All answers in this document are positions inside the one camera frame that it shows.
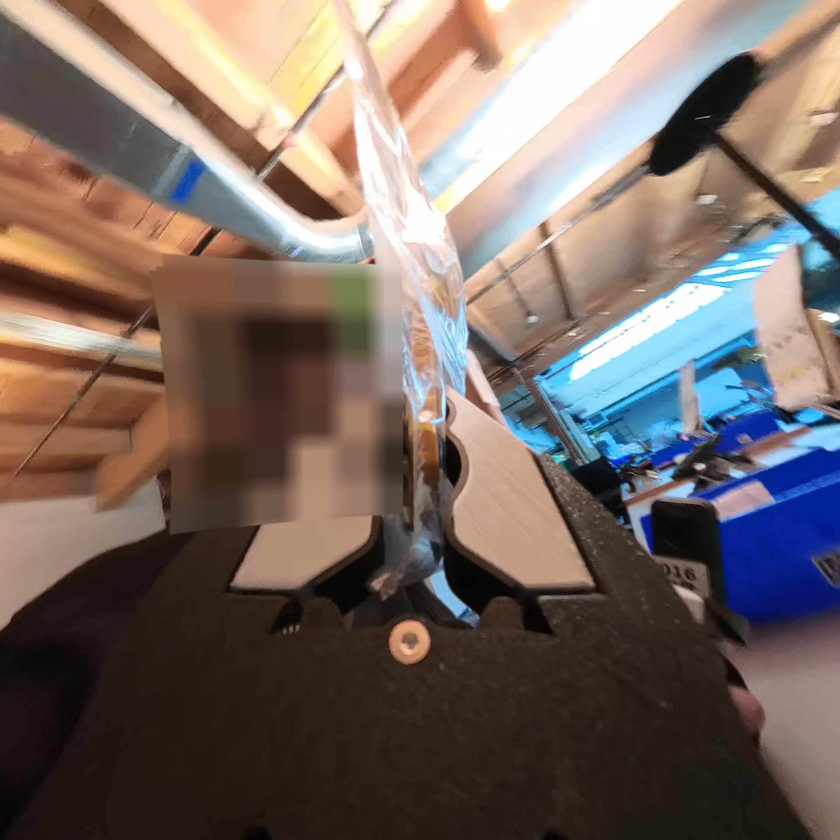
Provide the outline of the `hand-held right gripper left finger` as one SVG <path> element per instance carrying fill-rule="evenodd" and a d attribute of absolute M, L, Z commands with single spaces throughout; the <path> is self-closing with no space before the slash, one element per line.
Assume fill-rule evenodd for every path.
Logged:
<path fill-rule="evenodd" d="M 302 590 L 368 554 L 381 518 L 333 518 L 260 526 L 230 582 L 232 590 Z"/>

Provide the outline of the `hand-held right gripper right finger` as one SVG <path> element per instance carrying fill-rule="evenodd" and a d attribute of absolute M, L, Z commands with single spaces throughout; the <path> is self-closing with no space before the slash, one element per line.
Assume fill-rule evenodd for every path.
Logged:
<path fill-rule="evenodd" d="M 448 545 L 525 592 L 594 592 L 530 447 L 451 389 L 447 405 L 447 442 L 459 459 L 444 514 Z"/>

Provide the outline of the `blue plastic bin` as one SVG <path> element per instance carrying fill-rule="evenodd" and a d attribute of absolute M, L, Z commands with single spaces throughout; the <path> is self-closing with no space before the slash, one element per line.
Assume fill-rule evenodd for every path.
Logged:
<path fill-rule="evenodd" d="M 839 454 L 814 450 L 699 493 L 721 523 L 730 607 L 753 624 L 838 610 Z"/>

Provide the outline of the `clear bag of yellow beams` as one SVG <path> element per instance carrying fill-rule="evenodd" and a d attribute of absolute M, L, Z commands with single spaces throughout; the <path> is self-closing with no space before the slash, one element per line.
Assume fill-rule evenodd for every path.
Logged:
<path fill-rule="evenodd" d="M 422 184 L 410 143 L 350 2 L 333 2 L 375 264 L 402 293 L 403 511 L 385 520 L 381 598 L 422 581 L 443 557 L 448 389 L 466 388 L 465 282 L 445 216 Z"/>

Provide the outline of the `black round disc on arm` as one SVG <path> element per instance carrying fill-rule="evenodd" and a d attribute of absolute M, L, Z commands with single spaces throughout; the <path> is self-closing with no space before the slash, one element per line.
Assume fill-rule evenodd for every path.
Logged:
<path fill-rule="evenodd" d="M 646 172 L 654 176 L 671 175 L 700 153 L 716 148 L 761 193 L 801 225 L 819 246 L 838 259 L 838 236 L 721 133 L 753 92 L 780 68 L 779 59 L 762 61 L 753 52 L 743 52 L 714 70 L 656 134 Z"/>

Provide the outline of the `person's left hand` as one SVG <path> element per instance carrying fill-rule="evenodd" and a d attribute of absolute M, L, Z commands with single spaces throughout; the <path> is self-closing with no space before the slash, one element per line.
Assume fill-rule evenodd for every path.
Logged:
<path fill-rule="evenodd" d="M 750 738 L 759 747 L 767 719 L 765 709 L 734 665 L 727 659 L 724 660 L 724 665 L 731 700 Z"/>

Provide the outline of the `silver round spiral duct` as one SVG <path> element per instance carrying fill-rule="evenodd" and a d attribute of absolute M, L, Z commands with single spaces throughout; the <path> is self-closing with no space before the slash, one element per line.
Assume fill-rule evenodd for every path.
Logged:
<path fill-rule="evenodd" d="M 286 204 L 115 49 L 51 2 L 2 2 L 2 115 L 164 205 L 280 256 L 372 257 L 364 215 L 315 220 Z"/>

